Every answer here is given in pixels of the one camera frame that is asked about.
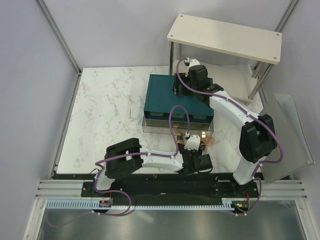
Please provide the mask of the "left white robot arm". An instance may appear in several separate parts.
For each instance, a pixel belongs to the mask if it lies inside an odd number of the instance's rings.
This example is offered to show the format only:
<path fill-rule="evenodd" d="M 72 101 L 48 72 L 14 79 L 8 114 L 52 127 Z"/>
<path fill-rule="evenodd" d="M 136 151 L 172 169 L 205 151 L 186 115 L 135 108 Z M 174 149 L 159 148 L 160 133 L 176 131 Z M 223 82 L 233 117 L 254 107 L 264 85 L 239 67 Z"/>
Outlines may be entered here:
<path fill-rule="evenodd" d="M 210 155 L 203 154 L 198 135 L 191 135 L 187 141 L 178 136 L 174 143 L 175 151 L 148 148 L 141 145 L 138 138 L 107 147 L 104 159 L 95 163 L 101 170 L 94 177 L 92 191 L 104 197 L 116 179 L 125 178 L 141 168 L 164 169 L 185 175 L 209 173 L 213 169 Z"/>

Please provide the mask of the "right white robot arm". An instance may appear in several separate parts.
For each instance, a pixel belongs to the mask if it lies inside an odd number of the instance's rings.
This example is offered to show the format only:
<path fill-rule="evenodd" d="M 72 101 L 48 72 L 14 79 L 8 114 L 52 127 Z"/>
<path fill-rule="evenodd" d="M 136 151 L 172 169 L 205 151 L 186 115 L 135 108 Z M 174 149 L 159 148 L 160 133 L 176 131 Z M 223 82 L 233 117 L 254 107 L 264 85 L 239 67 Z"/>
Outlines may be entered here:
<path fill-rule="evenodd" d="M 187 73 L 176 68 L 175 81 L 199 101 L 221 113 L 240 130 L 239 151 L 241 159 L 233 172 L 234 181 L 229 191 L 235 197 L 247 191 L 249 183 L 263 160 L 279 145 L 274 122 L 268 114 L 259 115 L 237 103 L 220 85 L 211 83 L 204 65 L 189 66 Z"/>

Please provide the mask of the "teal drawer organizer box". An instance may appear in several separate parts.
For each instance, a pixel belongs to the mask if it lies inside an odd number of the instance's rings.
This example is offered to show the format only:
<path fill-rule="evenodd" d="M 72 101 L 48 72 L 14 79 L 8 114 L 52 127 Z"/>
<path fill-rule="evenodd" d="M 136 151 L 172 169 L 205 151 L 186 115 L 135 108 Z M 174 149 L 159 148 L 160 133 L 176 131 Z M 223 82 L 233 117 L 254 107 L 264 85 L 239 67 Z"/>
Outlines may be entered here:
<path fill-rule="evenodd" d="M 171 117 L 172 130 L 184 135 L 187 129 L 190 129 L 191 134 L 206 135 L 210 138 L 214 132 L 214 110 L 200 102 L 195 95 L 174 95 L 173 85 L 172 75 L 149 76 L 143 109 L 143 132 L 169 135 L 169 114 L 174 106 L 181 105 L 188 112 L 190 126 L 185 111 L 178 107 Z"/>

